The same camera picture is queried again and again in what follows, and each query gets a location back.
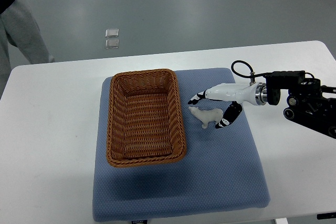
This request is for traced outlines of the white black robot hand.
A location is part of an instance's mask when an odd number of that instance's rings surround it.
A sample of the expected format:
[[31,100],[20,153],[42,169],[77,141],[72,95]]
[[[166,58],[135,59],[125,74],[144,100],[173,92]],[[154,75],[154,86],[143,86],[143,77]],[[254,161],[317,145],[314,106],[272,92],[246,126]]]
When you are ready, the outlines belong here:
[[223,111],[224,113],[221,121],[215,124],[215,127],[220,129],[231,125],[238,118],[243,110],[243,102],[249,102],[250,104],[257,106],[264,105],[265,103],[260,97],[260,92],[263,87],[264,85],[260,83],[255,83],[251,86],[235,83],[221,83],[197,93],[188,101],[188,104],[195,107],[194,105],[202,99],[230,102],[231,104],[226,111]]

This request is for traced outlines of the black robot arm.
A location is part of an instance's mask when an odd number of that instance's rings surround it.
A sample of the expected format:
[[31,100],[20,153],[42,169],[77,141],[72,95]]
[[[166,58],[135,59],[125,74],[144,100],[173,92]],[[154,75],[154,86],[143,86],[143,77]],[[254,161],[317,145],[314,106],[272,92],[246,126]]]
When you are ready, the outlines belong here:
[[256,89],[256,101],[278,105],[281,90],[288,90],[284,117],[309,129],[335,138],[335,98],[325,98],[324,93],[335,94],[335,87],[323,86],[313,74],[300,71],[273,71],[256,74],[250,64],[236,60],[231,71],[237,76],[249,78],[250,84],[256,77],[266,82]]

